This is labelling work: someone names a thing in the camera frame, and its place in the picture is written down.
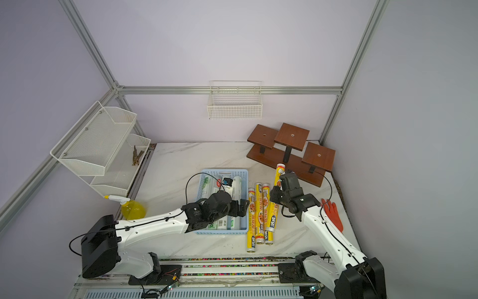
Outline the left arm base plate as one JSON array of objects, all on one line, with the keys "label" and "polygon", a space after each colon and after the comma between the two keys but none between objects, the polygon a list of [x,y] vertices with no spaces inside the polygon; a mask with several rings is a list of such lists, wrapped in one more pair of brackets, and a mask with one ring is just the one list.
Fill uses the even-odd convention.
[{"label": "left arm base plate", "polygon": [[162,265],[161,271],[153,271],[142,279],[131,276],[128,285],[147,286],[147,285],[172,285],[180,278],[182,271],[181,265]]}]

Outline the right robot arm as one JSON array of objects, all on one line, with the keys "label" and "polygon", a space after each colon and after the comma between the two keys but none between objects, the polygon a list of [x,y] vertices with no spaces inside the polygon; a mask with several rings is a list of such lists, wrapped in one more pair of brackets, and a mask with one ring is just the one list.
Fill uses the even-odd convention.
[{"label": "right robot arm", "polygon": [[386,299],[385,269],[376,258],[358,250],[332,222],[325,204],[305,194],[295,173],[280,176],[271,191],[271,201],[294,214],[326,249],[334,265],[309,254],[300,261],[305,274],[333,291],[337,299]]}]

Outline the white green wrap roll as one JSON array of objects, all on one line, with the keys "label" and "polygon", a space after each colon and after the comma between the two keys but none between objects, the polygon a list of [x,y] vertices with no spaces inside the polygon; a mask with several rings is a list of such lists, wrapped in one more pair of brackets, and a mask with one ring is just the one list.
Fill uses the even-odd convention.
[{"label": "white green wrap roll", "polygon": [[200,188],[199,200],[208,199],[210,197],[210,195],[212,194],[212,187],[213,187],[214,181],[215,181],[214,177],[205,175]]}]

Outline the light blue plastic basket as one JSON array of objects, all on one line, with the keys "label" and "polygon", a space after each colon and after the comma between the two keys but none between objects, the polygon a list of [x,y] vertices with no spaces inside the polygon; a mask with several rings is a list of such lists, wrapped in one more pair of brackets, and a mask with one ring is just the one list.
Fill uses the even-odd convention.
[{"label": "light blue plastic basket", "polygon": [[[197,198],[195,201],[202,199],[205,195],[211,195],[216,191],[220,184],[215,184],[216,179],[230,178],[232,180],[241,178],[241,192],[240,199],[247,199],[248,196],[248,171],[246,169],[203,169],[200,174],[200,181],[198,185]],[[239,218],[231,218],[227,216],[218,221],[225,221],[225,229],[223,225],[211,224],[203,230],[197,230],[195,233],[199,235],[239,235],[248,232],[248,215]]]}]

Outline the brown sticks in shelf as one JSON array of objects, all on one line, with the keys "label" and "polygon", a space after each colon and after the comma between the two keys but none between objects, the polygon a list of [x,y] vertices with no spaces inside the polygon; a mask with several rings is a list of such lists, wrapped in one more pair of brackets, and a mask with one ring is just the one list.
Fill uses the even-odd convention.
[{"label": "brown sticks in shelf", "polygon": [[144,155],[144,151],[141,150],[140,152],[138,152],[136,146],[134,146],[133,147],[133,162],[132,162],[132,165],[133,166],[140,165],[140,160],[143,157],[143,155]]}]

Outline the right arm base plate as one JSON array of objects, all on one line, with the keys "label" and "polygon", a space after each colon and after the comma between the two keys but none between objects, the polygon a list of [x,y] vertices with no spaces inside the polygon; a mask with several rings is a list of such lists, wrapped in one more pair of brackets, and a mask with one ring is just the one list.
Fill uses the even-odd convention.
[{"label": "right arm base plate", "polygon": [[281,263],[277,267],[281,284],[318,283],[316,279],[308,276],[305,270],[295,263]]}]

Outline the white mesh two-tier shelf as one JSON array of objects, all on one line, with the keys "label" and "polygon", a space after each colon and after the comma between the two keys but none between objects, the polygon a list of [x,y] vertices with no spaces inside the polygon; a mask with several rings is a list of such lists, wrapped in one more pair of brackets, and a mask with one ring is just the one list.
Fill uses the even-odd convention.
[{"label": "white mesh two-tier shelf", "polygon": [[[151,140],[133,133],[137,114],[95,102],[50,151],[100,196],[127,197]],[[133,166],[133,147],[144,151]]]}]

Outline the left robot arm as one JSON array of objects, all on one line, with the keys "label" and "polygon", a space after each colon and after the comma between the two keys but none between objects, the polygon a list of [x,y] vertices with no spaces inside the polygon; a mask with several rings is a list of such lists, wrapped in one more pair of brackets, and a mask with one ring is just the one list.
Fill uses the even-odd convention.
[{"label": "left robot arm", "polygon": [[249,205],[247,199],[237,201],[229,193],[219,191],[159,216],[132,221],[103,216],[82,236],[82,277],[95,279],[113,273],[158,282],[167,274],[157,254],[136,252],[133,245],[164,235],[203,230],[225,216],[245,217]]}]

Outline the white wrap roll large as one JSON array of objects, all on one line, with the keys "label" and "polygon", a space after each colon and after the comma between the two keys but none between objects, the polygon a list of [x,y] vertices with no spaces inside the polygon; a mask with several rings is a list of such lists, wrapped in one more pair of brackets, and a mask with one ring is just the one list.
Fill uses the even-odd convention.
[{"label": "white wrap roll large", "polygon": [[[242,179],[240,176],[235,176],[234,180],[234,190],[232,191],[232,199],[239,201],[241,199],[241,183]],[[240,230],[240,217],[228,217],[230,230]]]}]

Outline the yellow wrap roll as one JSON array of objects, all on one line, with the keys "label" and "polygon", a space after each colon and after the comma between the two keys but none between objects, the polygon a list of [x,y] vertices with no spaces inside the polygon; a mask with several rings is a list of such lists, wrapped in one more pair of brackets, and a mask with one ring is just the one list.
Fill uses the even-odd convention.
[{"label": "yellow wrap roll", "polygon": [[263,213],[264,213],[264,237],[266,245],[273,245],[273,233],[268,230],[269,226],[269,205],[270,205],[270,185],[264,183],[262,187]]},{"label": "yellow wrap roll", "polygon": [[254,253],[256,251],[256,220],[255,220],[255,200],[256,193],[253,188],[248,189],[248,200],[249,200],[249,210],[248,210],[248,232],[247,232],[247,252]]},{"label": "yellow wrap roll", "polygon": [[255,184],[255,240],[257,245],[265,243],[262,187],[261,183]]},{"label": "yellow wrap roll", "polygon": [[277,164],[276,166],[276,174],[275,174],[275,180],[274,180],[274,187],[270,191],[270,207],[268,208],[268,222],[267,222],[267,231],[270,232],[275,232],[276,229],[276,223],[278,220],[278,208],[279,204],[273,201],[273,191],[278,189],[281,189],[281,182],[280,182],[280,176],[282,174],[285,174],[285,165],[284,164]]}]

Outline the yellow spray bottle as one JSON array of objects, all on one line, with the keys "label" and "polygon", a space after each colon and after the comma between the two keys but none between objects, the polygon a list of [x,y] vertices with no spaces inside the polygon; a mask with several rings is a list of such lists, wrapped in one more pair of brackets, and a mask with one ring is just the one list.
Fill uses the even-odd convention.
[{"label": "yellow spray bottle", "polygon": [[130,198],[117,195],[108,195],[105,196],[105,199],[120,203],[121,213],[128,221],[143,219],[146,216],[145,207],[137,201],[132,201]]}]

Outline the brown wooden tiered stand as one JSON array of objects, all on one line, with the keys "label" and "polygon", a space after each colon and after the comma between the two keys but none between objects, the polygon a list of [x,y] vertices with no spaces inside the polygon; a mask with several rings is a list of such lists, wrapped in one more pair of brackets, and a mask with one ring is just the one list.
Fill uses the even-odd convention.
[{"label": "brown wooden tiered stand", "polygon": [[247,141],[253,147],[247,158],[268,167],[284,164],[298,178],[320,187],[326,173],[332,171],[336,151],[308,140],[309,130],[283,123],[276,130],[257,125]]}]

